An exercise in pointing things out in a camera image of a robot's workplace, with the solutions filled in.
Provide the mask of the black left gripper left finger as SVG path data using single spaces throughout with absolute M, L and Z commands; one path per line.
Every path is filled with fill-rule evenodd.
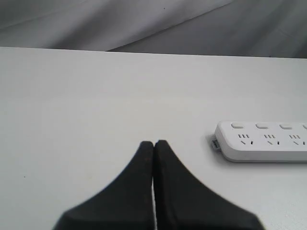
M 125 169 L 101 192 L 65 211 L 56 230 L 153 230 L 154 145 L 140 143 Z

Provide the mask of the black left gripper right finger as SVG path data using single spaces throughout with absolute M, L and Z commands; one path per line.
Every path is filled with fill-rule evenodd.
M 153 188 L 160 230 L 262 230 L 258 217 L 200 182 L 165 140 L 155 144 Z

